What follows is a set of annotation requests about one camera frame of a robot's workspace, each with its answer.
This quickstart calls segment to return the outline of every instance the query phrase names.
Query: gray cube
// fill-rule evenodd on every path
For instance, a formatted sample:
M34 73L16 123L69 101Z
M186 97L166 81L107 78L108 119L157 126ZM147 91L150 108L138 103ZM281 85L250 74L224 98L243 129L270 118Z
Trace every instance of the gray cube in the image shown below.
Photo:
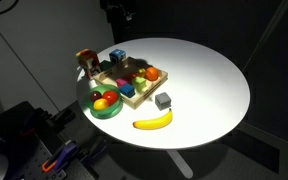
M155 104L160 110L163 110L171 107L171 98L166 94L166 92L163 92L155 96Z

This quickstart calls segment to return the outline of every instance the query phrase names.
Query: fruit bowl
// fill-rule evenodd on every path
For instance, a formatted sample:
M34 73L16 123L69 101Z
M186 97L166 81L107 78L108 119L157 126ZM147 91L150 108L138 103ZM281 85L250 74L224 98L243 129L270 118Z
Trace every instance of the fruit bowl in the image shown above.
M89 98L90 94L93 91L98 91L101 94L103 94L105 91L108 91L108 90L112 90L112 91L115 91L117 93L117 95L118 95L117 101L114 104L112 104L111 106L109 106L103 110L94 109L94 102L92 102ZM90 108L90 110L91 110L92 116L94 116L95 118L98 118L98 119L111 118L111 117L117 115L122 110L122 107L123 107L123 102L122 102L120 90L116 86L110 85L110 84L103 84L103 85L99 85L99 86L92 88L89 91L89 93L87 94L87 97L85 97L85 101L86 101L85 102L86 106L88 108Z

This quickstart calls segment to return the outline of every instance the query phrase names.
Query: round white table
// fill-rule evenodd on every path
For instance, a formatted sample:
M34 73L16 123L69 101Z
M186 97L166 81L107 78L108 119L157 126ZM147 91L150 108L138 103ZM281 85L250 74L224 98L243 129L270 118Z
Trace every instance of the round white table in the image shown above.
M184 40L146 38L107 48L98 54L100 61L109 60L109 53L115 49L166 71L168 80L136 110L124 104L117 116L107 120L94 118L80 103L88 119L112 137L136 146L165 149L175 157L176 149L200 146L227 134L248 110L250 91L245 77L230 60L212 49ZM77 79L79 102L90 87L96 86L83 76L81 71ZM154 102L155 95L162 92L172 99L173 121L157 130L134 128L134 121L168 111L160 111Z

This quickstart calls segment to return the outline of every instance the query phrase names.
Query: yellow banana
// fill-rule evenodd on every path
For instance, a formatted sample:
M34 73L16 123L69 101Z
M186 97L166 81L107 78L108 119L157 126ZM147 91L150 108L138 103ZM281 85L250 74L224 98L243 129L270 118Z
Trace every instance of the yellow banana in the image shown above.
M150 120L135 121L133 122L133 126L137 129L145 129L145 130L159 129L171 123L172 119L173 119L172 109L169 108L169 111L163 116Z

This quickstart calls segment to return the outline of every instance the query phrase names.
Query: toy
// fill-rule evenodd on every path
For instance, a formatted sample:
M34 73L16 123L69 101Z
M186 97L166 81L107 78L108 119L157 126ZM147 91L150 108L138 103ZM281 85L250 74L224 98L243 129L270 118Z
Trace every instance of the toy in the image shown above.
M107 90L104 92L103 99L106 99L109 106L112 106L118 99L118 94L115 91Z
M101 99L101 98L102 98L102 94L98 91L93 91L90 95L90 100L92 102L95 102L96 100Z
M124 79L121 79L121 78L116 79L116 85L118 88L122 87L126 83L127 83L127 81L125 81Z
M155 104L160 110L163 110L171 106L171 98L166 92L163 92L155 96Z
M110 105L108 101L104 98L98 99L94 102L94 109L95 110L103 110L108 108Z
M131 98L135 95L134 87L128 83L124 84L122 87L119 88L121 93Z
M109 56L110 56L111 63L113 65L115 65L115 64L121 62L123 59L126 58L126 53L123 50L115 49L114 51L112 51L109 54Z
M139 120L133 122L133 127L137 129L153 130L167 126L172 122L173 113L170 108L169 111L161 117L150 120Z
M145 70L145 79L149 81L156 81L159 76L158 69L149 67Z
M141 69L139 69L138 70L138 76L140 76L140 77L145 77L145 69L144 68L141 68Z
M101 94L104 94L106 91L115 91L116 94L118 95L118 99L112 105L105 104L104 100L102 100L102 103L100 103L101 101L99 101L96 104L96 108L94 108L95 102L93 102L89 99L90 94L94 91L98 91ZM83 104L86 107L90 108L90 111L91 111L91 114L93 117L98 118L98 119L108 119L108 118L111 118L111 117L117 115L122 110L124 103L122 101L121 96L122 95L120 93L120 90L114 85L110 85L110 84L98 85L96 87L93 87L90 90L90 92L87 93L83 97Z
M132 57L127 57L125 60L115 65L111 69L94 76L94 80L97 85L110 84L118 87L116 80L123 79L128 82L128 77L129 79L133 79L136 76L139 76L138 74L140 73L140 69L147 69L149 67L151 66L147 63L143 63L142 61ZM132 96L132 98L128 98L126 95L121 95L123 102L131 108L137 109L147 98L150 97L151 94L153 94L156 89L163 85L163 83L167 80L167 76L167 72L158 69L157 80L146 80L146 87L143 89L144 92L136 93L134 96Z
M111 69L111 67L113 67L113 64L109 62L108 60L104 60L100 63L100 68L102 71L109 70Z
M76 54L78 64L85 72L87 79L101 72L99 60L95 51L84 49Z
M127 83L132 84L133 79L136 77L137 77L137 73L130 73L122 77L122 79L124 79Z
M133 79L132 85L135 87L136 91L144 92L146 87L146 79L140 76L137 76Z

